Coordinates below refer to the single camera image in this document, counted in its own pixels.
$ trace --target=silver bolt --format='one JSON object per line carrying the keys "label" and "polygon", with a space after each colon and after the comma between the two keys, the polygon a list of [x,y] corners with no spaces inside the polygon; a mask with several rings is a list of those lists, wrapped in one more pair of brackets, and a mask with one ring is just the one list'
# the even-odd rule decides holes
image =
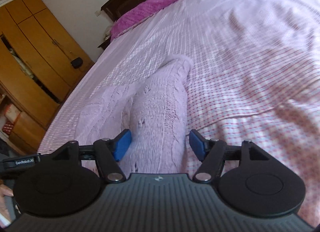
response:
{"label": "silver bolt", "polygon": [[108,174],[108,179],[111,181],[120,181],[122,180],[122,178],[123,178],[122,174],[119,174],[119,173]]}
{"label": "silver bolt", "polygon": [[207,173],[198,173],[196,174],[196,179],[200,181],[207,181],[211,179],[211,175]]}

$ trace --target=hand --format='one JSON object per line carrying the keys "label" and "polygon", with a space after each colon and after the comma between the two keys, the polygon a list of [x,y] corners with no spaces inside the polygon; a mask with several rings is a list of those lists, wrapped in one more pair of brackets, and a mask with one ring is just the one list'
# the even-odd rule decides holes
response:
{"label": "hand", "polygon": [[9,187],[5,186],[4,184],[1,184],[0,185],[0,213],[7,220],[11,221],[7,206],[5,205],[5,200],[4,200],[5,196],[13,197],[13,191]]}

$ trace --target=gray ribbed panel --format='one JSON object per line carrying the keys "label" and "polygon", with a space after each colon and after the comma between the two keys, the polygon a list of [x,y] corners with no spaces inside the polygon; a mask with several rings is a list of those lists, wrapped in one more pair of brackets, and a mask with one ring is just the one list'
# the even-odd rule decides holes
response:
{"label": "gray ribbed panel", "polygon": [[132,174],[108,185],[98,201],[68,217],[43,219],[23,214],[8,232],[309,232],[295,215],[266,220],[225,206],[215,191],[190,181],[186,174]]}

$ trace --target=bed sheet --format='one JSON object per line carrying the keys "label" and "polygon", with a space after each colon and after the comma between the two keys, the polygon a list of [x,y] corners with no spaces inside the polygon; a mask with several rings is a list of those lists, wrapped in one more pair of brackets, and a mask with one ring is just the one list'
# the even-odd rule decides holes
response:
{"label": "bed sheet", "polygon": [[[195,128],[231,145],[251,138],[304,180],[299,215],[316,226],[319,16],[320,0],[179,0],[110,44],[57,114],[39,152],[77,139],[80,111],[97,91],[145,79],[167,55],[186,55],[195,64],[186,85],[186,135]],[[200,163],[186,138],[192,175]]]}

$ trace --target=blue pad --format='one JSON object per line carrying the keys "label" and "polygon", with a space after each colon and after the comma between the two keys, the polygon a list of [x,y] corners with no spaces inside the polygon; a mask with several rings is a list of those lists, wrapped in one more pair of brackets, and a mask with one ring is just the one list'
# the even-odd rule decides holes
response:
{"label": "blue pad", "polygon": [[204,161],[206,152],[204,150],[204,142],[206,139],[200,133],[193,129],[189,133],[189,144],[199,161]]}
{"label": "blue pad", "polygon": [[112,155],[113,158],[119,162],[131,144],[131,131],[129,129],[123,130],[113,141],[115,150]]}

